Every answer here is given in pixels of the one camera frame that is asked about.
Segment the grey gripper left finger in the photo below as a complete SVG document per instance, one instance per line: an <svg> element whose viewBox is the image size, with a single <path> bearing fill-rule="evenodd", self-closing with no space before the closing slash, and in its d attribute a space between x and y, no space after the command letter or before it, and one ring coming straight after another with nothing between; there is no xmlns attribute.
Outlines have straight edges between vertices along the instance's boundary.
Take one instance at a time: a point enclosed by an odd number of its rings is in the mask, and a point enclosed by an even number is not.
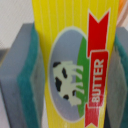
<svg viewBox="0 0 128 128"><path fill-rule="evenodd" d="M44 64L35 26L23 24L0 67L10 128L41 128Z"/></svg>

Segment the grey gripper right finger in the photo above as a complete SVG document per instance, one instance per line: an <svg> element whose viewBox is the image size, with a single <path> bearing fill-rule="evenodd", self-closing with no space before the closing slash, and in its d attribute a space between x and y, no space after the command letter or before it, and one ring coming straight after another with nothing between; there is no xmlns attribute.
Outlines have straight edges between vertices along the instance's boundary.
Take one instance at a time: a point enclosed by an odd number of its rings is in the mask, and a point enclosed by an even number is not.
<svg viewBox="0 0 128 128"><path fill-rule="evenodd" d="M128 128L128 30L124 27L116 29L104 128Z"/></svg>

